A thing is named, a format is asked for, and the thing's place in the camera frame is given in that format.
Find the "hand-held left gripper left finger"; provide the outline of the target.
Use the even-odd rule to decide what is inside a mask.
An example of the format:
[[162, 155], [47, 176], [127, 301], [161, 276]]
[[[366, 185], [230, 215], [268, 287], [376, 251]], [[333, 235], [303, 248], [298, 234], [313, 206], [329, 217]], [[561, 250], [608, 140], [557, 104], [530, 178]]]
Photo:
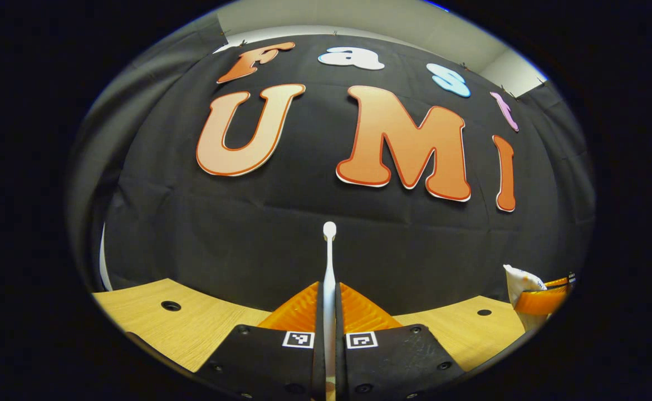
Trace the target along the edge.
[[322, 311], [314, 282], [259, 325], [234, 326], [194, 375], [237, 401], [326, 401]]

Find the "white toothbrush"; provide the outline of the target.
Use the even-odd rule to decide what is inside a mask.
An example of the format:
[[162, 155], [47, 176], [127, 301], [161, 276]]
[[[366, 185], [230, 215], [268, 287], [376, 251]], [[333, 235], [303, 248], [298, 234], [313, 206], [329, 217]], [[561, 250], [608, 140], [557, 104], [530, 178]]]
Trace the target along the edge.
[[326, 399], [335, 401], [336, 381], [336, 280], [333, 263], [333, 242], [336, 236], [336, 224], [328, 221], [323, 225], [326, 241], [326, 271], [323, 279], [323, 334], [326, 371]]

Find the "wooden desktop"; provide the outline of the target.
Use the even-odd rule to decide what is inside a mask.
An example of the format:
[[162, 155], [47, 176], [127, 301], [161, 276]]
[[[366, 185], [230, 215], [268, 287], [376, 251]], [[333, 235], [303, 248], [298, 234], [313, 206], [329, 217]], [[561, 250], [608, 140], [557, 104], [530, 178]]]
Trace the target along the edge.
[[[269, 316], [267, 311], [216, 299], [170, 279], [97, 292], [94, 299], [120, 329], [137, 334], [190, 371], [206, 361], [229, 329], [238, 324], [257, 325]], [[165, 300], [181, 304], [181, 311], [163, 309], [160, 303]], [[493, 314], [479, 316], [480, 309]], [[397, 315], [395, 320], [426, 325], [465, 371], [524, 340], [523, 325], [512, 305], [483, 296]]]

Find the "white toothpaste tube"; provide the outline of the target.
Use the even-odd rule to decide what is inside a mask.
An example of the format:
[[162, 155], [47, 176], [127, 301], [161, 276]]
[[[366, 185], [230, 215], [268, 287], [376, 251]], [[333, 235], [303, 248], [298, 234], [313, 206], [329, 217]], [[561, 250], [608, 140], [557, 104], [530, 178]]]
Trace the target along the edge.
[[[511, 265], [504, 265], [503, 268], [506, 272], [507, 294], [512, 307], [516, 307], [518, 305], [520, 296], [525, 291], [547, 289], [546, 285], [539, 277], [529, 272], [522, 271]], [[524, 327], [525, 332], [539, 330], [547, 320], [547, 315], [532, 315], [530, 313], [519, 311], [516, 311], [516, 313]]]

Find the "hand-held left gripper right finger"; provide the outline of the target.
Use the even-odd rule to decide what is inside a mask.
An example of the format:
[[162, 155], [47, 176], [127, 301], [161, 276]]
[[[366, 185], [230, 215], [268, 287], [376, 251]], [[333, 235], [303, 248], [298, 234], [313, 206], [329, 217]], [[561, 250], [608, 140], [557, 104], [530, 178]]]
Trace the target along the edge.
[[335, 345], [337, 401], [434, 401], [465, 375], [426, 325], [400, 324], [343, 283]]

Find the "black backdrop cloth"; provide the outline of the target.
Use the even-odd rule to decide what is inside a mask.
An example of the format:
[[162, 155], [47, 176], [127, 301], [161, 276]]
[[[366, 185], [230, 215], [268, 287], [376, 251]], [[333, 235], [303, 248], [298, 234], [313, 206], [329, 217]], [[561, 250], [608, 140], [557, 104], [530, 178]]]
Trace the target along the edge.
[[[222, 49], [217, 16], [145, 50], [92, 105], [70, 157], [71, 248], [92, 290], [169, 278], [274, 310], [323, 279], [323, 224], [338, 280], [395, 315], [477, 295], [507, 299], [504, 265], [543, 280], [577, 272], [595, 225], [585, 135], [552, 84], [517, 99], [427, 51], [351, 35], [285, 35]], [[399, 173], [411, 130], [375, 146], [380, 187], [336, 175], [354, 144], [357, 86], [393, 94], [412, 126], [460, 116], [470, 198]]]

